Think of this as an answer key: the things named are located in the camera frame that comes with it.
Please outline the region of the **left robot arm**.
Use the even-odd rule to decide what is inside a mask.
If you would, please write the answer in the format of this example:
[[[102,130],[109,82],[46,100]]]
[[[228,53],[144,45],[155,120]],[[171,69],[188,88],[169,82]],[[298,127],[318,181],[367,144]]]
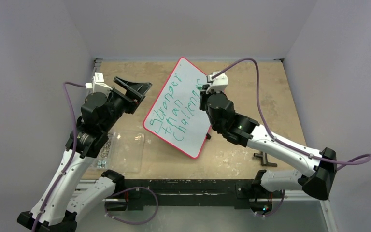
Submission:
[[[98,157],[109,139],[109,131],[124,114],[133,114],[151,88],[149,82],[136,83],[114,78],[122,91],[93,77],[82,88],[88,91],[79,116],[69,107],[72,131],[65,144],[61,162],[49,186],[36,205],[21,212],[17,223],[32,232],[73,232],[79,221],[99,201],[109,197],[123,197],[128,203],[130,189],[122,174],[106,170],[77,198],[72,195],[83,174]]]

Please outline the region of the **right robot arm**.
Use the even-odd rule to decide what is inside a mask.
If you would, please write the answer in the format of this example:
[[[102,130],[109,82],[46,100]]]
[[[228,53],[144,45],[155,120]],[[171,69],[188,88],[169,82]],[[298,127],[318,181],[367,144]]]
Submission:
[[[212,129],[228,142],[262,151],[293,167],[291,171],[258,171],[252,183],[256,196],[280,190],[302,190],[313,198],[329,199],[337,172],[334,150],[313,149],[272,134],[256,120],[236,113],[233,102],[222,92],[201,90],[200,109],[207,113]]]

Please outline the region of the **red-framed whiteboard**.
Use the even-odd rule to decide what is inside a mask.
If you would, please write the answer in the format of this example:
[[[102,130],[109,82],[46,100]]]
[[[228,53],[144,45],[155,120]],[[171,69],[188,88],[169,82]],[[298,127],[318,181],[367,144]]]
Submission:
[[[199,109],[196,80],[206,75],[186,58],[180,58],[143,120],[143,127],[189,157],[199,157],[211,124]]]

